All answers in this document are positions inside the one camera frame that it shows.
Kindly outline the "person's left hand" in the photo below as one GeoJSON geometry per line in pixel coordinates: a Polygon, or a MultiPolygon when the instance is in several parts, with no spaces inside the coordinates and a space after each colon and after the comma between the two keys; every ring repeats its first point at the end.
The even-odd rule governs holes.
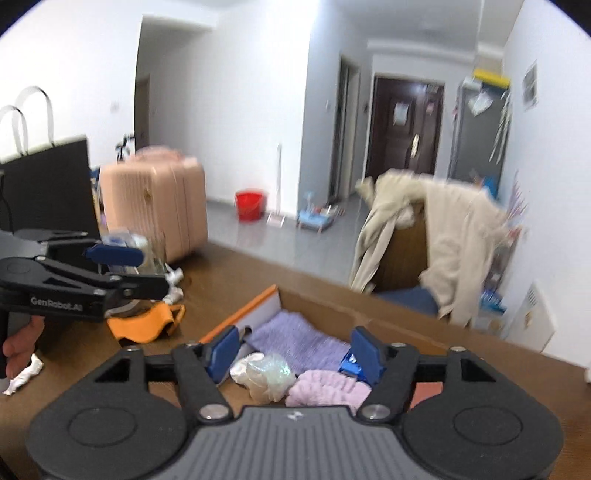
{"type": "Polygon", "coordinates": [[[28,324],[4,342],[3,354],[7,360],[5,372],[10,380],[18,376],[28,366],[35,351],[36,342],[43,330],[44,318],[32,316],[28,324]]]}

